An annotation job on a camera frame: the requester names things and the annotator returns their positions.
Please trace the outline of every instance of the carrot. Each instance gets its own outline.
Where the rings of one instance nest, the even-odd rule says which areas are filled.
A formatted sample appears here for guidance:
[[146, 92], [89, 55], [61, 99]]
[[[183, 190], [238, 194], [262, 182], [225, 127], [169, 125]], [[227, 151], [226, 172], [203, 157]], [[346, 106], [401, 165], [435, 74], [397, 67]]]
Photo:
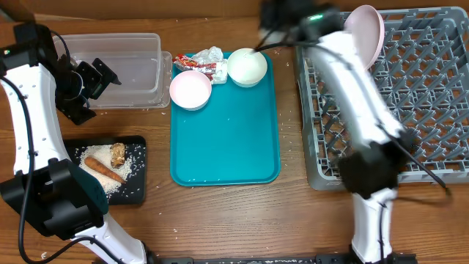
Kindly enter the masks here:
[[104, 164], [100, 163], [96, 158], [93, 157], [86, 157], [85, 164], [90, 168], [99, 172], [102, 175], [105, 175], [112, 180], [118, 181], [120, 183], [125, 183], [125, 181], [116, 173], [111, 171], [108, 167]]

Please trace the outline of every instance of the gray dish rack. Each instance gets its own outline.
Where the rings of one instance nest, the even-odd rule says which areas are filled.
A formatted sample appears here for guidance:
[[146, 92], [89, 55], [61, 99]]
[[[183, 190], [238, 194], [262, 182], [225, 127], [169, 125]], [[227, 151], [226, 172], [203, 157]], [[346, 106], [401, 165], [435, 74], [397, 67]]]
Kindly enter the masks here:
[[[395, 117], [420, 141], [415, 157], [446, 183], [469, 183], [469, 20], [460, 7], [382, 10], [385, 40], [370, 69]], [[345, 21], [350, 13], [341, 13]], [[339, 190], [337, 161], [352, 150], [334, 96], [296, 48], [308, 182]], [[432, 182], [407, 164], [400, 183]]]

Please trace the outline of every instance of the candy wrapper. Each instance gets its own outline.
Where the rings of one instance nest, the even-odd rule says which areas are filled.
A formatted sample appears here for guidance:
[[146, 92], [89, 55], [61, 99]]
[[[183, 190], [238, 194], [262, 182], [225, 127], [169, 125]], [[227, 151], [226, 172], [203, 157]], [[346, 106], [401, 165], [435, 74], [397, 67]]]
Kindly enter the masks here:
[[197, 70], [205, 74], [212, 84], [224, 84], [228, 76], [227, 60], [223, 59], [220, 48], [203, 50], [192, 58], [179, 54], [173, 63], [181, 71]]

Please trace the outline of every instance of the teal tray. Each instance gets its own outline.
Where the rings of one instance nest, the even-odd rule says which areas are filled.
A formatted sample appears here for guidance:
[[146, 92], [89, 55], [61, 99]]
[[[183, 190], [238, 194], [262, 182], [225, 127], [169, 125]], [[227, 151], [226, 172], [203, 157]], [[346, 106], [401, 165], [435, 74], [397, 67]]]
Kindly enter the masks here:
[[[267, 74], [255, 87], [239, 87], [228, 77], [225, 84], [213, 85], [200, 110], [187, 111], [171, 102], [170, 172], [176, 183], [217, 186], [277, 178], [281, 162], [276, 94], [272, 61], [264, 57]], [[180, 72], [173, 66], [173, 77]]]

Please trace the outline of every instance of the black tray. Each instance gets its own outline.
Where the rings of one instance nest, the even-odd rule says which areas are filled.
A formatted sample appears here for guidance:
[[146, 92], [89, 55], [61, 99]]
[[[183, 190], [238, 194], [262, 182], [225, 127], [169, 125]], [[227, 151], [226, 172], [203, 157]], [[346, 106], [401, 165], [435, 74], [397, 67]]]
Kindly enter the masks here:
[[145, 183], [147, 180], [147, 143], [142, 136], [64, 140], [65, 149], [70, 156], [70, 160], [77, 165], [80, 165], [80, 155], [85, 151], [86, 147], [114, 143], [125, 144], [125, 157], [127, 158], [130, 154], [133, 154], [136, 158], [136, 163], [139, 164], [143, 159], [145, 166], [139, 168], [139, 171], [137, 171], [136, 166], [132, 166], [132, 173], [135, 176], [129, 177], [126, 183], [122, 184], [116, 192], [108, 196], [108, 203], [109, 205], [141, 204], [145, 200]]

